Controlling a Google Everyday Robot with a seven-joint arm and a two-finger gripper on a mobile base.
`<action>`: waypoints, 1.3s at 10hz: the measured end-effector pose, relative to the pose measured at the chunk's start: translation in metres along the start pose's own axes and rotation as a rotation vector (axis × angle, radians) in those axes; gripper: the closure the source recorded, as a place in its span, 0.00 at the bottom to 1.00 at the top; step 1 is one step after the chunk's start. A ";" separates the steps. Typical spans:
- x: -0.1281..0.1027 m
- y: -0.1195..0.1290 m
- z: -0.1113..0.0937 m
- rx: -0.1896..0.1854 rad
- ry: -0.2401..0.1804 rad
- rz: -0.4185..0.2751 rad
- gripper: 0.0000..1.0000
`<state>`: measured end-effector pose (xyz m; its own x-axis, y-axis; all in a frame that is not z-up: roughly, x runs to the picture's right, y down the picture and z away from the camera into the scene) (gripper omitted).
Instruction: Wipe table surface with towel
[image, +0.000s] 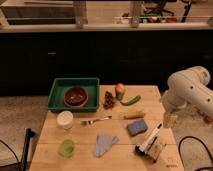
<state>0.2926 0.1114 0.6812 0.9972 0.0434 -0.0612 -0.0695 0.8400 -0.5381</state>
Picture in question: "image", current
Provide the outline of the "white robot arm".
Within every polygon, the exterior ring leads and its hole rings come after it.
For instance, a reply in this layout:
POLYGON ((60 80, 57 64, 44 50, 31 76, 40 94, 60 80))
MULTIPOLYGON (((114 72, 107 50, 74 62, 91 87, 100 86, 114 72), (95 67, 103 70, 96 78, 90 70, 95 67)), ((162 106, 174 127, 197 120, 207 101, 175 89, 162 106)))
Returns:
POLYGON ((213 90, 207 87, 210 79, 209 71, 202 66, 190 67, 169 76, 168 89, 161 97, 165 109, 164 128, 173 126, 177 119, 175 112, 185 108, 188 103, 213 118, 213 90))

